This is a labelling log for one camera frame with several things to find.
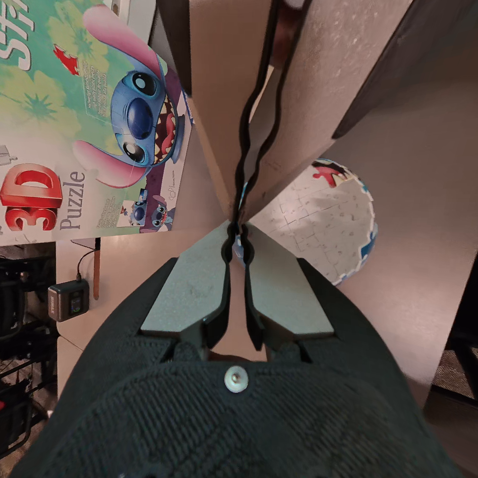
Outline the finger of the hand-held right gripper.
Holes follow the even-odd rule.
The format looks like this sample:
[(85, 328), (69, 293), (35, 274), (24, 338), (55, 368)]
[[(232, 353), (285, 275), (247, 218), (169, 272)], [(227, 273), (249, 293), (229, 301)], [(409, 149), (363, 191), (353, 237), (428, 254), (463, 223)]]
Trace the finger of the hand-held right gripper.
[(236, 171), (249, 149), (249, 114), (265, 81), (277, 11), (270, 0), (189, 2), (193, 116), (228, 220), (242, 190)]
[(332, 144), (409, 9), (406, 0), (311, 1), (280, 98), (281, 118), (246, 198), (249, 220)]

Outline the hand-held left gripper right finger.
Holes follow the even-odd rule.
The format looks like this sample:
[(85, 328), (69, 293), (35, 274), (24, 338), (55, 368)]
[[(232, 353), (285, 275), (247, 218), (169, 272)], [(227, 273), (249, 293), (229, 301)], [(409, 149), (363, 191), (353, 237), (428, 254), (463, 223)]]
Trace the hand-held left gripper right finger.
[(246, 323), (256, 350), (334, 335), (293, 253), (250, 223), (242, 226), (241, 244)]

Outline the brown wooden strip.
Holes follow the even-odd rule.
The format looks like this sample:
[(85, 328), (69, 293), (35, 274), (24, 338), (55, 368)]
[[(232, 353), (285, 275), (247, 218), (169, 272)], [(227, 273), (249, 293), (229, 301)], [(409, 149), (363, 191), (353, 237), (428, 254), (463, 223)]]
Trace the brown wooden strip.
[(93, 258), (93, 298), (99, 300), (99, 276), (100, 276), (100, 246), (101, 238), (95, 238), (95, 250)]

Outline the green printed puzzle box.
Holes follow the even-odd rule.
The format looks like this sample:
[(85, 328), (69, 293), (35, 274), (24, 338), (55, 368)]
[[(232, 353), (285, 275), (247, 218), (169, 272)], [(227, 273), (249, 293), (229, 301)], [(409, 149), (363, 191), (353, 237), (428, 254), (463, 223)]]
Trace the green printed puzzle box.
[(193, 120), (155, 10), (0, 2), (1, 246), (171, 231)]

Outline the dark grey power bank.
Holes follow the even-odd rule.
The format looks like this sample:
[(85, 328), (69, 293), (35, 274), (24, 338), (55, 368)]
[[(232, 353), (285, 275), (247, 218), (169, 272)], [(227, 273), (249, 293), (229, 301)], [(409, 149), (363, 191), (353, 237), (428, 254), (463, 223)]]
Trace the dark grey power bank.
[(89, 311), (89, 284), (86, 280), (73, 280), (51, 285), (47, 290), (48, 316), (64, 322)]

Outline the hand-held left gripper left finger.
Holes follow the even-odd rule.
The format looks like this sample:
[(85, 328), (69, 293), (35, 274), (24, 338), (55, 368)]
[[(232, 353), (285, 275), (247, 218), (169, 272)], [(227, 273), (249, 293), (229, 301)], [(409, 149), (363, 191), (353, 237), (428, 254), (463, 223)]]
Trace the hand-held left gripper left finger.
[(143, 334), (199, 350), (218, 344), (229, 322), (234, 232), (225, 221), (177, 258), (141, 325)]

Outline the blue puzzle ball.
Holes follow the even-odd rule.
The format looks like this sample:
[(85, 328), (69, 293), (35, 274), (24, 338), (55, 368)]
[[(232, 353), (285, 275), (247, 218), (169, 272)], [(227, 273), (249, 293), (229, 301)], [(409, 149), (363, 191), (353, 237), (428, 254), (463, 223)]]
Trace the blue puzzle ball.
[(378, 234), (368, 188), (347, 167), (323, 158), (250, 222), (336, 286), (362, 268)]

